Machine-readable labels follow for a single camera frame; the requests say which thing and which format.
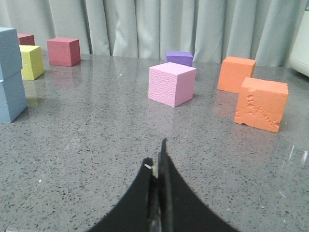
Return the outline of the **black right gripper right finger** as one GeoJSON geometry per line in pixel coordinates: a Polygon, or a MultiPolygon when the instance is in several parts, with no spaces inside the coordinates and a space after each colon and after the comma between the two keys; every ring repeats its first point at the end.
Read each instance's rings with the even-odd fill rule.
{"type": "Polygon", "coordinates": [[[163,232],[236,232],[190,189],[167,154],[163,139],[158,155],[158,190],[163,232]]]}

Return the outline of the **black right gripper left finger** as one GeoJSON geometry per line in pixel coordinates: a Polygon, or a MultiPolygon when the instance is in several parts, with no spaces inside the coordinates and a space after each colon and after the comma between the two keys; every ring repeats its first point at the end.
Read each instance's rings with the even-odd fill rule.
{"type": "Polygon", "coordinates": [[[153,175],[153,159],[145,158],[135,180],[92,232],[159,232],[159,200],[157,178],[153,175]]]}

